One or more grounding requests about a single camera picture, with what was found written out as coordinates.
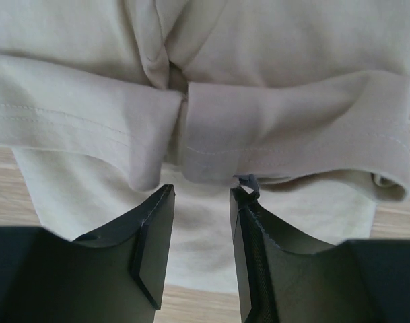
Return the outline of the beige t shirt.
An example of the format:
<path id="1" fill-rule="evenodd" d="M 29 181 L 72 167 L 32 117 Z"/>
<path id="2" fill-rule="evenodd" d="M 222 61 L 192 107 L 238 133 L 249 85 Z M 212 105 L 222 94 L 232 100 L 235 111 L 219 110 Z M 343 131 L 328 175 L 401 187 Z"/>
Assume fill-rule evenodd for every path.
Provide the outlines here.
<path id="1" fill-rule="evenodd" d="M 410 195 L 410 1 L 0 1 L 0 147 L 76 237 L 176 190 L 166 280 L 237 290 L 229 190 L 337 244 Z"/>

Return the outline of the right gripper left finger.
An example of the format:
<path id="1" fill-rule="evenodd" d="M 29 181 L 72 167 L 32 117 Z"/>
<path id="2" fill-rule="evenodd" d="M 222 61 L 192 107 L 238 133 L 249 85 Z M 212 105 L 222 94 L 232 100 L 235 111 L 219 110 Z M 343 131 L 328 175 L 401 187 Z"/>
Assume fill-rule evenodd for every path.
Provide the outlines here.
<path id="1" fill-rule="evenodd" d="M 0 227 L 0 322 L 153 322 L 162 306 L 175 191 L 69 241 Z"/>

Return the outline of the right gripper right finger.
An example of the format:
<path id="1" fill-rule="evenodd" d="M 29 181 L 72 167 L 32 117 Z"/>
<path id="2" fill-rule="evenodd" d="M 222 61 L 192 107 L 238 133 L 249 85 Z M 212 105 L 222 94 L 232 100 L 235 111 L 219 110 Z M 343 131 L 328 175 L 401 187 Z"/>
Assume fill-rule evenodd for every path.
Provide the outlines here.
<path id="1" fill-rule="evenodd" d="M 252 175 L 230 191 L 243 322 L 410 322 L 410 240 L 318 240 L 259 204 Z"/>

